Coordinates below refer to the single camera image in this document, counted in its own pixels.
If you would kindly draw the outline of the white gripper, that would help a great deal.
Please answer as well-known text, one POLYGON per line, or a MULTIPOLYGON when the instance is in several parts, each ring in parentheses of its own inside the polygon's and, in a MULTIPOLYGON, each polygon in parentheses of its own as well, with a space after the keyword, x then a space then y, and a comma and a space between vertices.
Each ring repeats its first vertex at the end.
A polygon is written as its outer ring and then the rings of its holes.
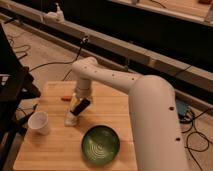
POLYGON ((92 89, 91 89, 91 81, 89 79, 78 79, 75 87, 75 93, 72 95, 70 101, 70 112, 73 112, 74 109, 80 103, 79 98, 86 98, 86 108, 88 108, 92 104, 92 89))

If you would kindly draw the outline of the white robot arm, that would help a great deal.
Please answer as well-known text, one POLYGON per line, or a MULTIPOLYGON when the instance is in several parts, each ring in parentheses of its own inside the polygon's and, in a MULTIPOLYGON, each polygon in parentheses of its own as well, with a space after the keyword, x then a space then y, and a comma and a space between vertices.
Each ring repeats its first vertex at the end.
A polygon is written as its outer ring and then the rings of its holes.
POLYGON ((189 171, 175 90, 165 79, 101 68, 93 57, 72 64, 76 96, 88 97, 98 81, 128 95, 139 171, 189 171))

